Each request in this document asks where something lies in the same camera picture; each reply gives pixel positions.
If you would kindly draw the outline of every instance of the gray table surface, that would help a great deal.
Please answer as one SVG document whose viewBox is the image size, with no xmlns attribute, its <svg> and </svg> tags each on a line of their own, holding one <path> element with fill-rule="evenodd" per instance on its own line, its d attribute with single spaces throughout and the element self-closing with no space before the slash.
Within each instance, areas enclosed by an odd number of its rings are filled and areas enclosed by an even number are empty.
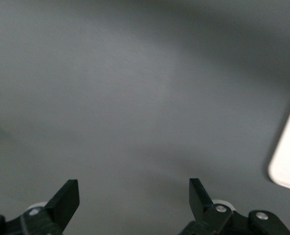
<svg viewBox="0 0 290 235">
<path fill-rule="evenodd" d="M 290 2 L 0 1 L 0 213 L 78 179 L 71 234 L 178 234 L 189 178 L 290 229 L 267 165 L 290 111 Z"/>
</svg>

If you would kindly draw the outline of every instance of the screw head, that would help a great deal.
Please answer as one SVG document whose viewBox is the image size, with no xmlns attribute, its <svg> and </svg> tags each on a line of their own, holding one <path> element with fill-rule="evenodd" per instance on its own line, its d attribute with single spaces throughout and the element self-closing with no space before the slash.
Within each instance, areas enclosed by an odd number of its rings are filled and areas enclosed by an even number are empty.
<svg viewBox="0 0 290 235">
<path fill-rule="evenodd" d="M 38 214 L 39 211 L 40 211 L 39 208 L 34 208 L 34 209 L 32 209 L 28 214 L 29 214 L 30 216 L 33 216 L 33 215 Z"/>
<path fill-rule="evenodd" d="M 261 220 L 268 220 L 268 215 L 266 215 L 263 212 L 257 212 L 256 213 L 257 218 L 261 219 Z"/>
<path fill-rule="evenodd" d="M 218 212 L 225 213 L 227 211 L 227 208 L 222 205 L 219 205 L 219 206 L 216 206 L 216 210 Z"/>
</svg>

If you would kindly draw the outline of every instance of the metal screw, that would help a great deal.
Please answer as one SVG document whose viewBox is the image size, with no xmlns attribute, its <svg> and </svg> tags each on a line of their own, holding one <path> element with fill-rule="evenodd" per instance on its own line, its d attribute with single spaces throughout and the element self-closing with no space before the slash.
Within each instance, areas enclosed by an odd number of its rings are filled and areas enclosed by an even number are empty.
<svg viewBox="0 0 290 235">
<path fill-rule="evenodd" d="M 227 208 L 222 205 L 219 205 L 219 206 L 216 206 L 216 210 L 218 212 L 225 213 L 227 211 Z"/>
<path fill-rule="evenodd" d="M 40 211 L 39 208 L 34 208 L 34 209 L 31 210 L 28 214 L 29 214 L 30 216 L 33 216 L 33 215 L 38 214 L 39 211 Z"/>
<path fill-rule="evenodd" d="M 256 213 L 257 218 L 262 219 L 262 220 L 268 220 L 268 215 L 266 215 L 263 212 L 257 212 Z"/>
</svg>

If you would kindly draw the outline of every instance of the gray surface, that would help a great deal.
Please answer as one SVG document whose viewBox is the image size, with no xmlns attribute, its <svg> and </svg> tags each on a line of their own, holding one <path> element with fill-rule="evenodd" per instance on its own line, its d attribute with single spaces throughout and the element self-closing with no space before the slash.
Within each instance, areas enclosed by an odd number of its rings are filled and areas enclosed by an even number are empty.
<svg viewBox="0 0 290 235">
<path fill-rule="evenodd" d="M 65 234 L 178 234 L 188 180 L 290 229 L 266 174 L 290 111 L 290 2 L 0 1 L 0 213 L 69 178 Z"/>
</svg>

